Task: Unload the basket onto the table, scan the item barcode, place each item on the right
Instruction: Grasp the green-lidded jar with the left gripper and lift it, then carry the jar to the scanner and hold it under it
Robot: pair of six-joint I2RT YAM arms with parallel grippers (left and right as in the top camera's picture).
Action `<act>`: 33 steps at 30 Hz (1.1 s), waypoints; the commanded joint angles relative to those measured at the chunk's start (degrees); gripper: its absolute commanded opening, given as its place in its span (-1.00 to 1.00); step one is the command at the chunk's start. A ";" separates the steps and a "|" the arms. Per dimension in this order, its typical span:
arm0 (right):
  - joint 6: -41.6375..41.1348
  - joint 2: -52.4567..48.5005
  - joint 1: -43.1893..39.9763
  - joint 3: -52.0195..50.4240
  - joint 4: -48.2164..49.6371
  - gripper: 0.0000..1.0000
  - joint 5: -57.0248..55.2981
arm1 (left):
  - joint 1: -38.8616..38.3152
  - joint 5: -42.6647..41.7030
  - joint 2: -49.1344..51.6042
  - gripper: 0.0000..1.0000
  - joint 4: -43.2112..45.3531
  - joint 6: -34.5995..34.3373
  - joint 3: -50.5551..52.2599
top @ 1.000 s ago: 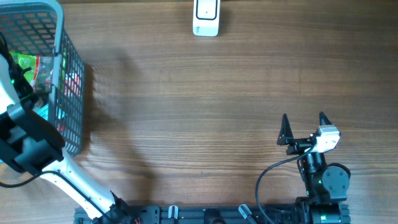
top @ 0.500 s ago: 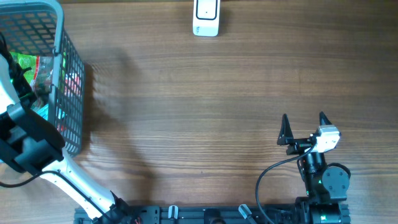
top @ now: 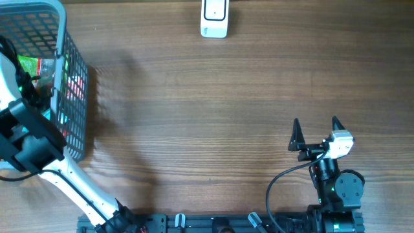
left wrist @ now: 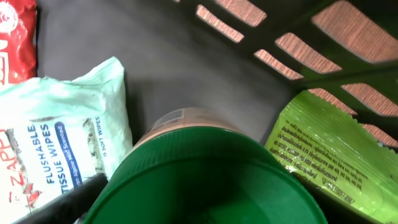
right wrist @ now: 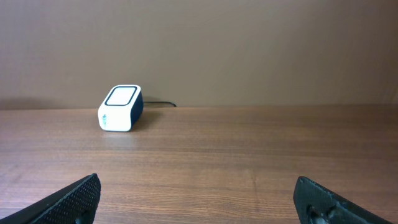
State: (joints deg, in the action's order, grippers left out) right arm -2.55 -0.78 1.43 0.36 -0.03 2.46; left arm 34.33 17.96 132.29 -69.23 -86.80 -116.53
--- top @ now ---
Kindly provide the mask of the small red snack packet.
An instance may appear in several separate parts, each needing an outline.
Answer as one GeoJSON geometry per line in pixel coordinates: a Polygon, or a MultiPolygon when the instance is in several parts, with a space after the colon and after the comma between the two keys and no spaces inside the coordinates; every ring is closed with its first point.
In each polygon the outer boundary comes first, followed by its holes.
{"type": "Polygon", "coordinates": [[[70,101],[84,100],[85,85],[81,76],[70,76],[67,80],[67,98],[70,101]]]}

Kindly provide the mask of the green snack packet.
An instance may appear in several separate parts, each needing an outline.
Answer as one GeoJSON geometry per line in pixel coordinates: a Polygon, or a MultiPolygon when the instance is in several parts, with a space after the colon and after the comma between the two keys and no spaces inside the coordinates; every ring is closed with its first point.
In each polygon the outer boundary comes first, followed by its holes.
{"type": "Polygon", "coordinates": [[[54,87],[56,60],[20,55],[17,57],[24,71],[32,77],[32,84],[40,97],[51,97],[52,88],[54,87]]]}

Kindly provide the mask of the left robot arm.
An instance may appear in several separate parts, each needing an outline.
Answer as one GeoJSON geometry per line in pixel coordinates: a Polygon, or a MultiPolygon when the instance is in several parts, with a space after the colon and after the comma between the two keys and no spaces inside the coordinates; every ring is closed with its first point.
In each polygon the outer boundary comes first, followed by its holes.
{"type": "Polygon", "coordinates": [[[95,232],[137,232],[134,214],[75,163],[59,129],[39,111],[42,101],[9,39],[1,38],[1,160],[60,189],[95,232]]]}

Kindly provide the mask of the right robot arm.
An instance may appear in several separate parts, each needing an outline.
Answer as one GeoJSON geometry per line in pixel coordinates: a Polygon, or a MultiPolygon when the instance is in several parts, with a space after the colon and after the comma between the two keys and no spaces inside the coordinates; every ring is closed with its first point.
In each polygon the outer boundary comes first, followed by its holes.
{"type": "Polygon", "coordinates": [[[300,122],[294,119],[288,150],[298,151],[298,160],[309,161],[309,173],[317,191],[319,203],[306,211],[307,232],[365,231],[361,208],[365,179],[354,170],[341,170],[338,160],[347,156],[354,145],[354,137],[336,116],[332,117],[332,131],[319,144],[305,142],[300,122]]]}

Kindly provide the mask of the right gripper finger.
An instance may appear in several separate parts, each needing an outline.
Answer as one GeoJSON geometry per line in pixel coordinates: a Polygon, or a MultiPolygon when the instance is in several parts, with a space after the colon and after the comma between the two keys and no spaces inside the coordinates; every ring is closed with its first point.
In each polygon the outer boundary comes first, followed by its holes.
{"type": "Polygon", "coordinates": [[[332,117],[332,130],[333,131],[345,130],[345,127],[341,124],[337,116],[332,117]]]}
{"type": "Polygon", "coordinates": [[[300,151],[305,149],[305,139],[301,130],[300,122],[298,118],[294,119],[292,127],[292,135],[290,138],[288,150],[300,151]]]}

